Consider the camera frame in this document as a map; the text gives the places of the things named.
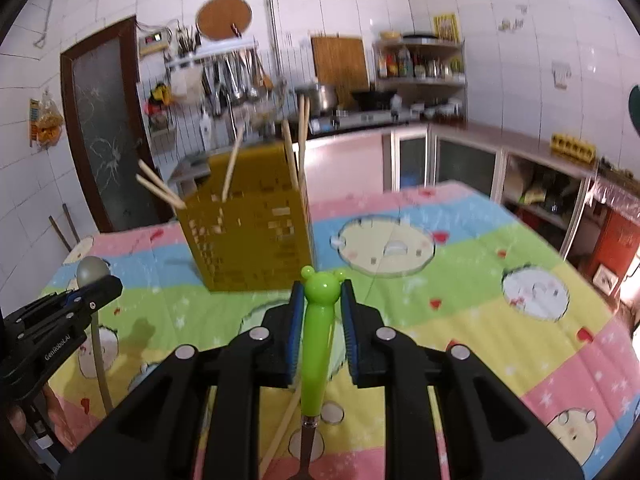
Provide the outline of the person's right hand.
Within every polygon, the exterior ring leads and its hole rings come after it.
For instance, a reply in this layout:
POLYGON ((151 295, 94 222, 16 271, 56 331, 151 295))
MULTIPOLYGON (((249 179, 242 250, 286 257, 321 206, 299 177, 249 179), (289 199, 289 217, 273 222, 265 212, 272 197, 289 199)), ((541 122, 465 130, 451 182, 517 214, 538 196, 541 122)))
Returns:
POLYGON ((27 420, 24 412, 18 406, 14 406, 13 408, 10 408, 6 414, 8 415, 9 422, 15 432, 19 436, 24 434, 27 427, 27 420))

